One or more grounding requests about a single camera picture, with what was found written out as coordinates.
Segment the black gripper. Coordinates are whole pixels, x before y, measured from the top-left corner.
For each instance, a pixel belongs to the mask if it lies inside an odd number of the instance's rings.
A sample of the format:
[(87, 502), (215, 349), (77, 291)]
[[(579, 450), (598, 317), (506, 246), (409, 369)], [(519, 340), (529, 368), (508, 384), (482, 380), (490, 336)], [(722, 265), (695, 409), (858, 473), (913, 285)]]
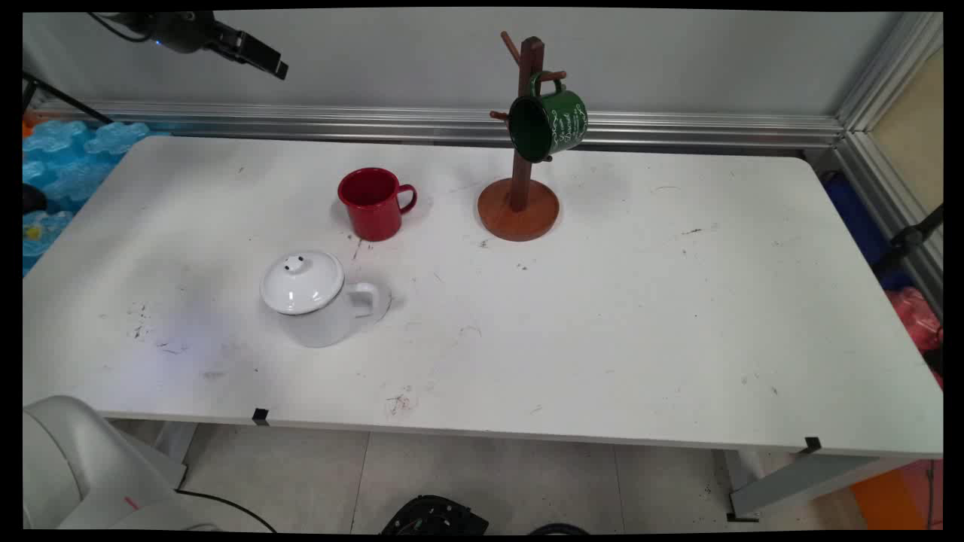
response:
[(288, 65), (276, 49), (216, 20), (213, 11), (158, 11), (154, 40), (178, 53), (214, 50), (231, 62), (254, 66), (282, 81), (287, 76)]

